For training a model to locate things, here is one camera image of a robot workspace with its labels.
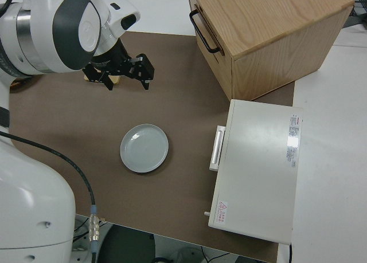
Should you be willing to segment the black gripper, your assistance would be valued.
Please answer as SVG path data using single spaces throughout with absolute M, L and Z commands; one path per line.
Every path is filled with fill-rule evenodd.
M 132 58 L 124 45 L 117 42 L 110 50 L 92 57 L 92 60 L 82 69 L 87 80 L 94 83 L 104 83 L 109 91 L 114 83 L 110 76 L 127 76 L 141 82 L 145 90 L 149 89 L 150 81 L 154 78 L 154 67 L 149 58 L 141 53 Z

